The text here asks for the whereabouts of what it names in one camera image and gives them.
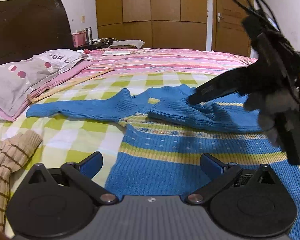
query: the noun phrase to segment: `blue gripper pad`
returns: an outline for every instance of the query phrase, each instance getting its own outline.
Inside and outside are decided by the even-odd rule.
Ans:
[[[103,157],[100,152],[94,152],[77,164],[79,172],[92,179],[102,168]]]
[[[210,154],[203,153],[200,157],[200,166],[202,171],[213,180],[224,172],[223,167],[226,165]]]

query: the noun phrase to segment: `bamboo back scratcher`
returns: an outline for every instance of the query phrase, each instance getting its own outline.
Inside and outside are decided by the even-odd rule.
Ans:
[[[42,100],[42,99],[44,99],[44,98],[47,98],[47,97],[49,97],[49,96],[51,96],[51,95],[54,95],[55,93],[58,93],[58,92],[60,92],[60,91],[66,90],[66,89],[68,89],[68,88],[70,88],[70,87],[73,87],[73,86],[75,86],[75,85],[77,85],[77,84],[80,84],[80,83],[82,83],[82,82],[88,81],[88,80],[90,80],[90,79],[93,79],[93,78],[98,77],[98,76],[100,76],[100,75],[103,75],[103,74],[105,74],[105,73],[108,73],[108,72],[110,72],[110,71],[112,71],[112,70],[113,70],[113,68],[110,67],[109,69],[107,69],[107,70],[105,70],[105,71],[103,71],[103,72],[100,72],[100,73],[97,73],[97,74],[95,74],[95,75],[92,75],[92,76],[89,76],[89,77],[85,77],[85,78],[82,78],[82,79],[78,79],[78,80],[76,80],[76,81],[73,81],[73,82],[69,83],[69,84],[66,85],[66,86],[52,88],[52,89],[48,90],[46,93],[43,93],[43,94],[41,94],[40,96],[38,96],[38,97],[36,97],[36,98],[31,98],[30,95],[27,95],[27,98],[28,98],[32,103],[34,103],[34,102],[40,101],[40,100]]]

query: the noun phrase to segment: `checkered bed sheet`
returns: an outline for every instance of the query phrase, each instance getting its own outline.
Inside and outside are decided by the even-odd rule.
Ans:
[[[183,72],[109,76],[81,83],[43,99],[39,104],[63,100],[108,99],[122,88],[128,88],[132,95],[137,95],[150,87],[181,84],[198,86],[213,77],[203,73]],[[60,114],[52,118],[26,118],[25,113],[26,111],[13,123],[0,121],[0,140],[24,132],[26,129],[36,131],[43,138],[31,161],[23,170],[12,176],[12,194],[34,163],[42,162],[47,168],[56,168],[67,161],[79,162],[95,151],[102,153],[104,165],[93,181],[104,186],[123,138],[124,129],[121,126],[110,122],[73,120]],[[8,236],[13,235],[8,223],[5,233]]]

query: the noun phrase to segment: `wooden wardrobe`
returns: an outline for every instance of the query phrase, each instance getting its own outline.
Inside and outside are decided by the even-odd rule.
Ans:
[[[96,0],[99,38],[145,48],[206,48],[207,0]]]

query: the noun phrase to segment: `pink basket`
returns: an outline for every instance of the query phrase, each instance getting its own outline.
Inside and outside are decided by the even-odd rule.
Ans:
[[[79,47],[86,43],[86,33],[75,33],[72,34],[72,43],[74,47]]]

